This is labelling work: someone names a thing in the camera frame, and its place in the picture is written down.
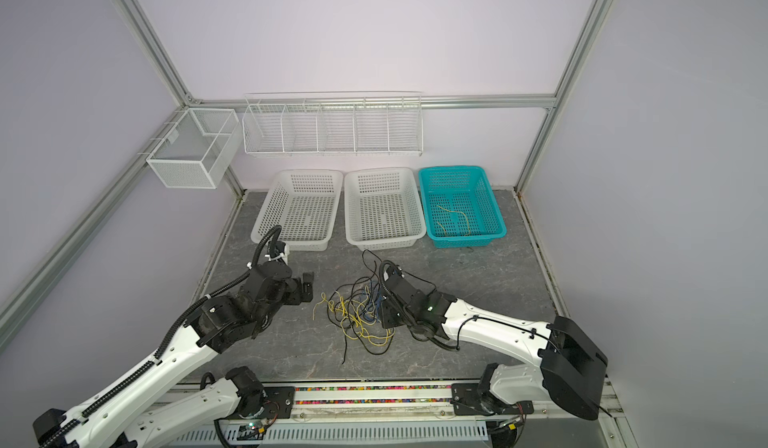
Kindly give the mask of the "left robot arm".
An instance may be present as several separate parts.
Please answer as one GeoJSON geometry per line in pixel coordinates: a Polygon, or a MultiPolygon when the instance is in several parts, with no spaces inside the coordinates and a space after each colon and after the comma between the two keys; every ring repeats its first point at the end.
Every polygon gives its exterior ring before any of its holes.
{"type": "Polygon", "coordinates": [[[262,417],[263,384],[247,367],[159,409],[154,403],[200,366],[264,332],[281,307],[313,299],[314,276],[293,275],[275,225],[258,242],[245,273],[190,305],[158,348],[104,390],[68,409],[49,409],[33,423],[41,447],[159,447],[231,415],[262,417]]]}

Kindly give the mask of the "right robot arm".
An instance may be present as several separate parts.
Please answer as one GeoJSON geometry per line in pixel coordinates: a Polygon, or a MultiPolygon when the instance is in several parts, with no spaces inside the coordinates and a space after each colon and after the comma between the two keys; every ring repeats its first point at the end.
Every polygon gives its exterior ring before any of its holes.
{"type": "Polygon", "coordinates": [[[415,340],[446,351],[475,344],[516,361],[486,366],[478,386],[482,410],[550,400],[577,418],[599,417],[608,358],[575,321],[560,315],[552,322],[511,318],[436,288],[425,293],[410,276],[389,260],[379,266],[389,326],[404,326],[415,340]]]}

